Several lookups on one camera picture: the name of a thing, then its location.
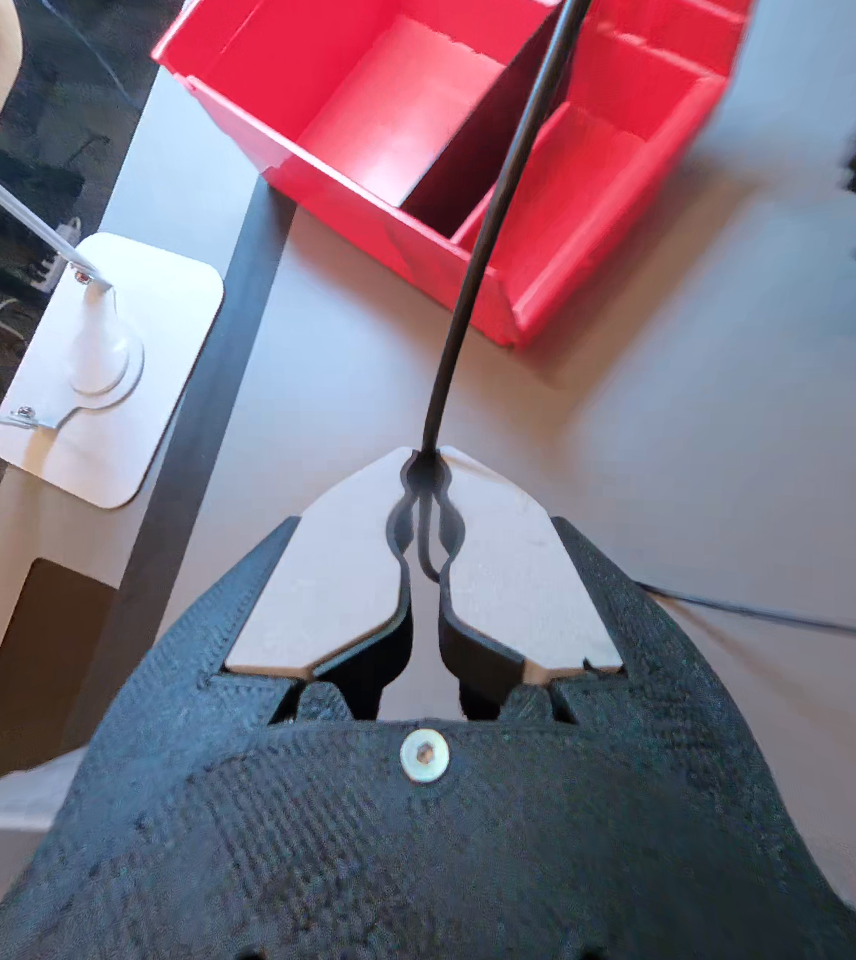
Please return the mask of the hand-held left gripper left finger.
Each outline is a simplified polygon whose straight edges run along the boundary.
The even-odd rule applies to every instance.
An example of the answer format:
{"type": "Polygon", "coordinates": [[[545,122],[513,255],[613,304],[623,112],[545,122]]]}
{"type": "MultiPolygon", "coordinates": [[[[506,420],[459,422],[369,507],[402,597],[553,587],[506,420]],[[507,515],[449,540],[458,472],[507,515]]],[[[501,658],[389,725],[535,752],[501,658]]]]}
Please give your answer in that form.
{"type": "Polygon", "coordinates": [[[302,513],[229,652],[234,674],[314,676],[403,614],[413,538],[415,457],[398,447],[302,513]]]}

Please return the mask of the white document stand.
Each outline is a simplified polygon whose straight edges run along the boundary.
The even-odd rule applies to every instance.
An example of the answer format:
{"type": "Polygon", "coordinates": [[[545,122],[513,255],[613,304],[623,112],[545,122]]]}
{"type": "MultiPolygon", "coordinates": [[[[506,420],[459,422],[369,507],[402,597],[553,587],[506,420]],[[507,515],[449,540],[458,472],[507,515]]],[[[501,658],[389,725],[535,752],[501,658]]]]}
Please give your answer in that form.
{"type": "Polygon", "coordinates": [[[67,239],[0,184],[0,207],[66,262],[0,410],[0,456],[105,510],[130,502],[224,286],[205,263],[108,232],[67,239]]]}

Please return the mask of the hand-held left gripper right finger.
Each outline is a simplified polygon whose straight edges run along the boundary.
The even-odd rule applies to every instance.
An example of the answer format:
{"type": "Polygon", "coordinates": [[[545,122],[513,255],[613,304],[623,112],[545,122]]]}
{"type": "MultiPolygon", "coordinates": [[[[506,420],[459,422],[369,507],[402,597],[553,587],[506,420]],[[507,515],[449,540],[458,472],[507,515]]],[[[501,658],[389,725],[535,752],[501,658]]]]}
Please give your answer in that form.
{"type": "Polygon", "coordinates": [[[439,451],[439,640],[468,687],[545,687],[622,657],[547,511],[452,446],[439,451]]]}

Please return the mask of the black bin divider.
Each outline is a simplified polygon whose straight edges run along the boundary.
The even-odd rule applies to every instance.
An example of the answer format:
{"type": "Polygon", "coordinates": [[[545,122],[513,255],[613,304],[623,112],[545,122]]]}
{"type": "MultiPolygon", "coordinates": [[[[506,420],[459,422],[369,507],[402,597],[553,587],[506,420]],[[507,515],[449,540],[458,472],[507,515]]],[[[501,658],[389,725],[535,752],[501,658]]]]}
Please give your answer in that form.
{"type": "Polygon", "coordinates": [[[554,34],[552,10],[485,90],[400,210],[452,239],[494,186],[554,34]]]}

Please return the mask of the small red plastic bin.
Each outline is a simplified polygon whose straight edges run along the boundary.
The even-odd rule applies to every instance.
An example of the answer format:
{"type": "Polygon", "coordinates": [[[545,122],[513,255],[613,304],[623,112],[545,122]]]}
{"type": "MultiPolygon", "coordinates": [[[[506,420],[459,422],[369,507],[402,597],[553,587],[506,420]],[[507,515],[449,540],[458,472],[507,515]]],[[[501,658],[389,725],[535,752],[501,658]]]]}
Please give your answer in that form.
{"type": "MultiPolygon", "coordinates": [[[[622,244],[722,99],[747,1],[591,2],[472,326],[537,338],[622,244]]],[[[446,308],[494,186],[447,239],[400,205],[561,2],[200,1],[152,57],[266,182],[446,308]]]]}

